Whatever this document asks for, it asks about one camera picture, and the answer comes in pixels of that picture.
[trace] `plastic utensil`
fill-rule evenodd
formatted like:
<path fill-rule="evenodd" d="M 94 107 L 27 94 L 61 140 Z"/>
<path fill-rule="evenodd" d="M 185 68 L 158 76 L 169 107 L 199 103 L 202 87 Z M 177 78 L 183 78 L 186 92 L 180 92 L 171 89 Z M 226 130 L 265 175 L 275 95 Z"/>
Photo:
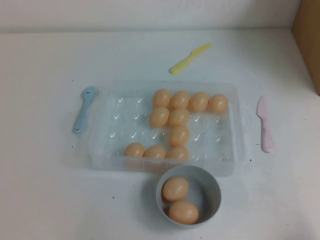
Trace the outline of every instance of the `plastic utensil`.
<path fill-rule="evenodd" d="M 261 133 L 261 148 L 267 153 L 275 152 L 275 144 L 271 136 L 271 129 L 269 124 L 268 104 L 267 98 L 261 96 L 256 109 L 256 114 L 261 119 L 262 133 Z"/>
<path fill-rule="evenodd" d="M 87 110 L 90 107 L 92 99 L 95 97 L 97 89 L 94 86 L 87 86 L 83 93 L 83 105 L 80 113 L 75 121 L 73 132 L 75 134 L 81 134 L 86 130 L 87 127 Z"/>
<path fill-rule="evenodd" d="M 184 60 L 182 60 L 181 62 L 177 63 L 176 65 L 174 65 L 172 68 L 169 69 L 169 73 L 171 74 L 178 74 L 180 73 L 180 71 L 182 69 L 185 68 L 185 66 L 187 66 L 193 59 L 195 59 L 199 54 L 201 54 L 202 52 L 204 52 L 205 50 L 207 50 L 208 48 L 210 48 L 212 46 L 212 43 L 206 43 L 198 48 L 196 48 L 195 50 L 193 50 L 190 53 L 190 56 L 188 56 L 187 58 L 185 58 Z"/>

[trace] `plastic egg tray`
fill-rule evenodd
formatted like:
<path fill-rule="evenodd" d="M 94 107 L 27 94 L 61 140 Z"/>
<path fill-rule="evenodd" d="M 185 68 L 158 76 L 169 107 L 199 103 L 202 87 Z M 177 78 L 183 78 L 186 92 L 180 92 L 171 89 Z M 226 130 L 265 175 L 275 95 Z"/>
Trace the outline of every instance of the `plastic egg tray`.
<path fill-rule="evenodd" d="M 185 147 L 189 151 L 187 164 L 201 167 L 214 176 L 232 175 L 245 158 L 245 146 L 238 92 L 235 86 L 225 83 L 131 80 L 98 86 L 98 95 L 90 111 L 94 119 L 89 140 L 93 167 L 111 171 L 163 173 L 182 164 L 179 160 L 166 158 L 123 156 L 126 146 L 133 142 L 141 143 L 145 150 L 152 145 L 162 145 L 167 151 L 170 150 L 168 138 L 171 128 L 154 128 L 149 124 L 153 95 L 162 88 L 168 89 L 172 95 L 183 90 L 190 97 L 201 91 L 209 97 L 226 95 L 228 108 L 224 113 L 214 114 L 208 107 L 204 112 L 190 111 L 190 120 L 186 125 L 190 130 L 190 139 Z M 136 161 L 142 161 L 142 164 L 137 166 Z M 152 164 L 159 167 L 148 167 Z"/>

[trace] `gray bowl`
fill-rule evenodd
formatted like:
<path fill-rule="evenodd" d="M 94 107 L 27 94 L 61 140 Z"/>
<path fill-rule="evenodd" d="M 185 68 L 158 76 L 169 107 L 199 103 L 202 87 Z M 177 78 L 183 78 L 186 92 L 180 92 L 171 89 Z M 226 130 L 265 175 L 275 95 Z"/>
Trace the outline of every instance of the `gray bowl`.
<path fill-rule="evenodd" d="M 169 208 L 173 202 L 164 199 L 162 189 L 165 182 L 173 177 L 183 177 L 188 181 L 189 192 L 183 200 L 191 202 L 197 207 L 199 217 L 195 224 L 178 223 L 168 217 Z M 198 227 L 212 218 L 221 203 L 221 190 L 216 179 L 206 170 L 191 165 L 177 166 L 163 174 L 156 186 L 155 196 L 164 217 L 175 226 L 185 229 Z"/>

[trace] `white table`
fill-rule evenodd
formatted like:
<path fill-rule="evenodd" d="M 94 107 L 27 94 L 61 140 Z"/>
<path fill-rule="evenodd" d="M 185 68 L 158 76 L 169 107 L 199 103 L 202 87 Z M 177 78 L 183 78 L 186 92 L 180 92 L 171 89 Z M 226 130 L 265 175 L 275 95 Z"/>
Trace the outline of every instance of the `white table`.
<path fill-rule="evenodd" d="M 207 42 L 213 47 L 183 72 L 168 73 Z M 158 176 L 88 167 L 72 133 L 81 92 L 112 79 L 237 86 L 246 159 L 217 179 L 222 203 L 210 222 L 171 227 L 150 200 Z M 320 238 L 320 97 L 287 29 L 3 34 L 0 81 L 2 240 Z M 258 145 L 261 95 L 275 155 Z"/>

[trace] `brown egg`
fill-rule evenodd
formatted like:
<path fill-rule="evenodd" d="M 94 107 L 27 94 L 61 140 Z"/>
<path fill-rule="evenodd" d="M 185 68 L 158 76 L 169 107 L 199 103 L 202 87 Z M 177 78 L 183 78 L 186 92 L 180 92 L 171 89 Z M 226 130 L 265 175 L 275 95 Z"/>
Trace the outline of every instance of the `brown egg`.
<path fill-rule="evenodd" d="M 144 157 L 146 158 L 154 158 L 154 159 L 164 159 L 166 157 L 166 149 L 161 145 L 153 145 L 148 148 L 144 153 Z M 161 160 L 145 160 L 144 168 L 147 171 L 151 172 L 159 172 L 162 170 L 164 162 Z"/>
<path fill-rule="evenodd" d="M 189 107 L 194 112 L 202 112 L 206 109 L 209 96 L 204 91 L 197 92 L 189 101 Z"/>
<path fill-rule="evenodd" d="M 169 135 L 169 144 L 172 147 L 185 145 L 190 137 L 190 131 L 186 126 L 175 126 Z"/>
<path fill-rule="evenodd" d="M 166 107 L 156 107 L 150 114 L 150 125 L 160 128 L 166 125 L 169 118 L 169 110 Z"/>
<path fill-rule="evenodd" d="M 129 144 L 124 150 L 124 156 L 134 157 L 138 159 L 126 159 L 124 164 L 130 169 L 138 169 L 142 167 L 142 159 L 139 159 L 144 156 L 145 148 L 139 142 L 133 142 Z"/>
<path fill-rule="evenodd" d="M 180 224 L 194 224 L 198 217 L 197 207 L 188 201 L 177 201 L 169 209 L 169 218 Z"/>
<path fill-rule="evenodd" d="M 171 106 L 173 109 L 185 109 L 189 104 L 189 93 L 186 91 L 178 91 L 171 98 Z"/>
<path fill-rule="evenodd" d="M 173 147 L 166 155 L 167 159 L 188 160 L 189 151 L 184 146 Z"/>
<path fill-rule="evenodd" d="M 146 158 L 164 159 L 166 156 L 166 149 L 161 145 L 153 145 L 145 151 Z"/>
<path fill-rule="evenodd" d="M 184 177 L 172 177 L 163 185 L 163 196 L 170 202 L 179 201 L 187 196 L 189 191 L 188 181 Z"/>
<path fill-rule="evenodd" d="M 228 107 L 228 98 L 223 94 L 217 94 L 210 98 L 209 108 L 215 114 L 222 113 Z"/>
<path fill-rule="evenodd" d="M 145 148 L 139 142 L 130 143 L 124 150 L 124 156 L 141 158 L 144 156 Z"/>
<path fill-rule="evenodd" d="M 169 92 L 169 90 L 162 88 L 155 92 L 155 94 L 153 95 L 152 103 L 155 108 L 166 108 L 170 103 L 170 99 L 171 93 Z"/>
<path fill-rule="evenodd" d="M 190 119 L 190 113 L 185 108 L 177 108 L 169 115 L 169 125 L 172 127 L 184 126 Z"/>

